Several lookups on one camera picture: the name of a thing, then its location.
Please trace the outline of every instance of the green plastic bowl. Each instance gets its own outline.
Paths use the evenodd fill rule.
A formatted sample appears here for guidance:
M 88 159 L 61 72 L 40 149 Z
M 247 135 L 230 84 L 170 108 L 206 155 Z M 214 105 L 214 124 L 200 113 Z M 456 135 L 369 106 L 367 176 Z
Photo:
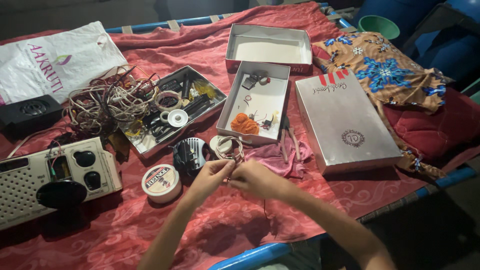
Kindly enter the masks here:
M 386 39 L 394 39 L 400 34 L 400 29 L 394 22 L 376 15 L 362 17 L 359 20 L 358 31 L 378 32 Z

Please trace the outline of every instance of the white plastic bag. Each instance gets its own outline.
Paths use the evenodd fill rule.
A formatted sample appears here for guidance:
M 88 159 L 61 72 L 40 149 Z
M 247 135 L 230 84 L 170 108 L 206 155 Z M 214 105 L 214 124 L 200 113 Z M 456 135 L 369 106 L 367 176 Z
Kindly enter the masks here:
M 9 43 L 0 46 L 0 105 L 43 95 L 62 103 L 73 90 L 125 64 L 100 22 Z

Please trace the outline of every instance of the dark floor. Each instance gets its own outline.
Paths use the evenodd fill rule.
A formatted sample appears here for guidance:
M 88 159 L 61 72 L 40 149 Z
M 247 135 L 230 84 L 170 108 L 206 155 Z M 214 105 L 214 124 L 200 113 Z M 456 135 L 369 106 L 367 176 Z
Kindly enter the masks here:
M 383 215 L 367 227 L 385 243 L 399 270 L 478 270 L 478 224 L 480 177 Z M 321 247 L 324 269 L 356 269 L 331 240 Z

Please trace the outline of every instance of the white radio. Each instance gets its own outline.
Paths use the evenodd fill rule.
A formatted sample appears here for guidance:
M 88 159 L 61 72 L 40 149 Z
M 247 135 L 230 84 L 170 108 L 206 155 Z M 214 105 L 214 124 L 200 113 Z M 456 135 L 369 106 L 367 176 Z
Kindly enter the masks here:
M 122 189 L 100 138 L 0 161 L 0 230 Z

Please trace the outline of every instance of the human hand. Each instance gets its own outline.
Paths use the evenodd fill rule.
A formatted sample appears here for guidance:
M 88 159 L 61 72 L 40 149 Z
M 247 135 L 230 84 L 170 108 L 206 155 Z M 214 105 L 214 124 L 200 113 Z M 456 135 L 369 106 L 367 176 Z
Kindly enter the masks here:
M 233 160 L 215 160 L 204 164 L 192 185 L 188 189 L 185 198 L 199 207 L 210 196 L 223 180 L 230 176 L 235 169 Z
M 285 193 L 296 188 L 287 179 L 274 174 L 256 160 L 240 164 L 232 173 L 228 186 L 262 199 L 282 199 Z

